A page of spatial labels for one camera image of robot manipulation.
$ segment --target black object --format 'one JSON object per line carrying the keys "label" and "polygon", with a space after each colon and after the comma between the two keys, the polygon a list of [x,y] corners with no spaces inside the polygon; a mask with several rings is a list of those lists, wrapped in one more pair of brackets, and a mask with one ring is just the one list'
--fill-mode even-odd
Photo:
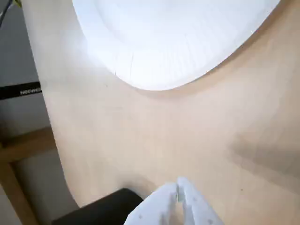
{"label": "black object", "polygon": [[31,95],[42,92],[41,84],[39,82],[23,83],[0,87],[0,100],[7,98],[15,98],[24,95]]}
{"label": "black object", "polygon": [[8,12],[8,9],[12,3],[13,3],[13,0],[8,0],[8,2],[6,3],[6,6],[3,9],[2,15],[0,16],[0,28],[1,28],[2,22],[4,20],[4,17],[6,15],[6,13]]}
{"label": "black object", "polygon": [[123,225],[143,199],[123,188],[79,210],[54,220],[52,225]]}

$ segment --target light wood surface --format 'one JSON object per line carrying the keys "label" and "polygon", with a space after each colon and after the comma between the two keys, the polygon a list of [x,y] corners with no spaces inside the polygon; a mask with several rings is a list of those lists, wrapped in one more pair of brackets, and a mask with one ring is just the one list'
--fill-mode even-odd
{"label": "light wood surface", "polygon": [[0,184],[23,225],[38,225],[30,204],[9,163],[0,163]]}
{"label": "light wood surface", "polygon": [[52,129],[46,127],[6,140],[0,149],[0,163],[12,163],[55,148]]}
{"label": "light wood surface", "polygon": [[189,178],[231,225],[300,224],[300,1],[283,0],[235,54],[150,92],[88,50],[70,0],[24,0],[68,187],[80,206]]}

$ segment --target gray wall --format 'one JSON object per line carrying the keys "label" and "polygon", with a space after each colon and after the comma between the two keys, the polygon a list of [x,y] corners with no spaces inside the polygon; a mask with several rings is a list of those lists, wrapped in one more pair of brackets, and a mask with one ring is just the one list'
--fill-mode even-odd
{"label": "gray wall", "polygon": [[[0,0],[2,11],[7,0]],[[12,7],[0,29],[0,86],[38,81],[22,10]],[[48,127],[41,93],[0,101],[0,139]],[[15,164],[18,178],[41,224],[50,224],[77,205],[66,186],[57,150]],[[10,202],[0,187],[0,224],[19,225]]]}

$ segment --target white 3d printed part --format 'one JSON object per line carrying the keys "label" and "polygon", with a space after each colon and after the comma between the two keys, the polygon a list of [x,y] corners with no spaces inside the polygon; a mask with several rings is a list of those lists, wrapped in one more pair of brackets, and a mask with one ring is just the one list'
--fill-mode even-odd
{"label": "white 3d printed part", "polygon": [[240,47],[280,0],[73,0],[101,62],[145,90],[204,75]]}
{"label": "white 3d printed part", "polygon": [[184,225],[223,225],[205,198],[183,177],[153,192],[128,215],[124,225],[172,225],[170,215],[177,201],[182,202]]}

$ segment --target wooden frame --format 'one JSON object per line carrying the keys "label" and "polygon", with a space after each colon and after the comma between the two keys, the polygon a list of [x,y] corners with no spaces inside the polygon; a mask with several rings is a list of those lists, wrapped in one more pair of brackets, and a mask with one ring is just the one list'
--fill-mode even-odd
{"label": "wooden frame", "polygon": [[11,138],[0,147],[0,183],[23,225],[38,225],[11,163],[56,148],[50,127]]}

